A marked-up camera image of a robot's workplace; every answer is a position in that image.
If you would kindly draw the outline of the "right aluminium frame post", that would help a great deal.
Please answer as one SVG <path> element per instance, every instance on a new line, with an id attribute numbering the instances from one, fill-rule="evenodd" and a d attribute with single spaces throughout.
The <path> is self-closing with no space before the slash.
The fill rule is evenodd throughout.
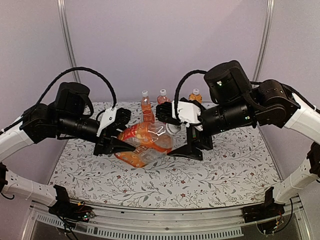
<path id="1" fill-rule="evenodd" d="M 260 47 L 259 47 L 258 56 L 257 56 L 256 64 L 254 67 L 254 71 L 253 71 L 253 77 L 251 79 L 253 82 L 259 81 L 260 74 L 263 68 L 263 63 L 264 63 L 269 36 L 271 32 L 271 27 L 272 27 L 274 10 L 275 10 L 275 0 L 267 0 Z"/>

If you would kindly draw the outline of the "orange grey-label tea bottle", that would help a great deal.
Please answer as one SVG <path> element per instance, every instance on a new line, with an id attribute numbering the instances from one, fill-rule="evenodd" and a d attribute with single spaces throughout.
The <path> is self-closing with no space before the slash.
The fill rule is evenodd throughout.
<path id="1" fill-rule="evenodd" d="M 161 89 L 159 92 L 159 96 L 157 97 L 157 103 L 160 105 L 166 102 L 170 103 L 171 100 L 167 96 L 167 91 L 165 89 Z"/>

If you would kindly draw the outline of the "black-label orange drink bottle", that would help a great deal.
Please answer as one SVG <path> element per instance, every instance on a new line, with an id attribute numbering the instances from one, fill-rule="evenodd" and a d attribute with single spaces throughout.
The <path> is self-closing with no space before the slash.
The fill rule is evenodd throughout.
<path id="1" fill-rule="evenodd" d="M 195 88 L 193 89 L 192 93 L 188 97 L 189 101 L 197 101 L 198 103 L 202 103 L 203 98 L 202 95 L 200 94 L 200 90 Z"/>

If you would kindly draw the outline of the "front aluminium rail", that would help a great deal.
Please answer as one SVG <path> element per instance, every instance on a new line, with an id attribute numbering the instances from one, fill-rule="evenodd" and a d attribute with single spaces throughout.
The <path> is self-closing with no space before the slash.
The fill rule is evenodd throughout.
<path id="1" fill-rule="evenodd" d="M 299 197 L 285 206 L 279 228 L 261 233 L 262 222 L 245 222 L 242 206 L 152 209 L 92 205 L 95 216 L 73 229 L 33 202 L 22 232 L 24 240 L 311 240 L 313 235 Z"/>

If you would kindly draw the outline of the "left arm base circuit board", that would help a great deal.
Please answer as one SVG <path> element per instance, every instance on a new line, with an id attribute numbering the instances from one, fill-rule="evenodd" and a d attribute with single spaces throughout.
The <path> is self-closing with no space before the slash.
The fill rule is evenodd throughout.
<path id="1" fill-rule="evenodd" d="M 65 210 L 62 212 L 62 217 L 72 222 L 88 223 L 95 216 L 93 208 L 86 204 L 85 201 L 77 203 L 69 202 Z"/>

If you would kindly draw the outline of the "wide orange tea bottle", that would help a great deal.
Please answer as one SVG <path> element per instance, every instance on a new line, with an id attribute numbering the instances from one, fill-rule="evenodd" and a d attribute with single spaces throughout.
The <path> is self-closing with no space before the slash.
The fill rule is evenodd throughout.
<path id="1" fill-rule="evenodd" d="M 122 151 L 114 156 L 135 167 L 143 168 L 169 153 L 174 140 L 161 122 L 141 122 L 124 130 L 117 137 L 135 147 L 134 151 Z"/>

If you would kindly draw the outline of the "slim red-label tea bottle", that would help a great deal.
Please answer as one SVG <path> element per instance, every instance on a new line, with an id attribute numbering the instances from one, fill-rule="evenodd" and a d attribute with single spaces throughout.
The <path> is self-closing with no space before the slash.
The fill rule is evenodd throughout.
<path id="1" fill-rule="evenodd" d="M 143 122 L 154 123 L 155 122 L 155 116 L 154 116 L 154 113 L 152 111 L 150 98 L 149 98 L 149 93 L 148 93 L 147 90 L 143 90 L 141 92 L 141 94 L 142 94 L 141 111 L 142 111 Z"/>

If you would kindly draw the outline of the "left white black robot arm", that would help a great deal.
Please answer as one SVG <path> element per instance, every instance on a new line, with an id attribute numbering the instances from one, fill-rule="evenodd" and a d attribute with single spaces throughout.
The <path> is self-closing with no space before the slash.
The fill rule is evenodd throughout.
<path id="1" fill-rule="evenodd" d="M 92 119 L 94 108 L 89 99 L 90 89 L 76 82 L 63 82 L 56 99 L 49 105 L 39 104 L 26 110 L 19 123 L 0 136 L 0 159 L 45 139 L 81 139 L 94 144 L 93 154 L 109 155 L 133 152 L 136 148 L 118 139 L 131 119 L 131 111 L 111 107 Z M 88 222 L 94 217 L 92 207 L 83 201 L 72 203 L 67 190 L 59 185 L 45 185 L 21 177 L 0 165 L 0 192 L 21 195 L 44 204 L 49 213 L 74 222 Z"/>

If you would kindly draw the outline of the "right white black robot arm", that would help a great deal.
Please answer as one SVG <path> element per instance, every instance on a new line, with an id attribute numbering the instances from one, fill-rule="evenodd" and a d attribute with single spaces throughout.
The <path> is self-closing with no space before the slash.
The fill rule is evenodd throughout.
<path id="1" fill-rule="evenodd" d="M 193 100 L 179 98 L 186 77 L 203 75 L 214 107 L 205 109 Z M 300 190 L 320 179 L 320 112 L 298 91 L 274 79 L 250 81 L 237 60 L 210 70 L 192 70 L 177 85 L 170 123 L 184 124 L 187 143 L 172 150 L 173 157 L 202 160 L 203 150 L 213 148 L 211 137 L 241 127 L 273 125 L 312 140 L 301 165 L 283 181 L 263 193 L 263 202 L 242 209 L 246 223 L 283 214 L 285 204 Z"/>

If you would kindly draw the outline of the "aluminium frame post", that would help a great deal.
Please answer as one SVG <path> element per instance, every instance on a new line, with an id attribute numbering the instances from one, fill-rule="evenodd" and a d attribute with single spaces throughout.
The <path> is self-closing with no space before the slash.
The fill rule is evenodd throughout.
<path id="1" fill-rule="evenodd" d="M 269 36 L 271 32 L 271 27 L 272 27 L 274 10 L 275 10 L 275 0 L 267 0 L 260 47 L 259 47 L 258 56 L 257 56 L 256 64 L 254 67 L 254 71 L 253 71 L 253 77 L 251 79 L 253 82 L 259 81 L 260 74 L 263 68 L 263 63 L 264 63 Z"/>
<path id="2" fill-rule="evenodd" d="M 64 0 L 57 0 L 56 2 L 68 62 L 71 68 L 75 68 L 77 66 L 77 62 L 74 54 L 72 38 L 68 24 L 66 4 Z"/>

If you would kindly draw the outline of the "left aluminium frame post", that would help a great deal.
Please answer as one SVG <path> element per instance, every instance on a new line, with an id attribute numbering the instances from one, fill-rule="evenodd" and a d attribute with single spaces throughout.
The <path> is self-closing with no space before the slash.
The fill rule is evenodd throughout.
<path id="1" fill-rule="evenodd" d="M 72 38 L 68 24 L 66 4 L 64 0 L 57 0 L 56 2 L 68 62 L 71 68 L 75 68 L 77 66 L 77 62 L 74 54 Z"/>

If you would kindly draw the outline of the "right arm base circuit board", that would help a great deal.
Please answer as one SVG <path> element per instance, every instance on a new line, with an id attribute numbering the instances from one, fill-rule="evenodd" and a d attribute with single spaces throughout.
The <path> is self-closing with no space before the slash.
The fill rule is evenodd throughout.
<path id="1" fill-rule="evenodd" d="M 273 235 L 284 222 L 284 216 L 279 212 L 273 220 L 257 223 L 256 228 L 265 236 Z"/>

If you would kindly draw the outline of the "floral patterned table mat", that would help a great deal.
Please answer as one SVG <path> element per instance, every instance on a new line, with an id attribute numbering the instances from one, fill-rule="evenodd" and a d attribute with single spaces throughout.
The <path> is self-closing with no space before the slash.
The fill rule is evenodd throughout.
<path id="1" fill-rule="evenodd" d="M 217 208 L 256 203 L 280 181 L 257 128 L 214 135 L 203 160 L 163 156 L 134 168 L 113 155 L 95 156 L 92 143 L 72 139 L 49 180 L 70 198 L 140 208 Z"/>

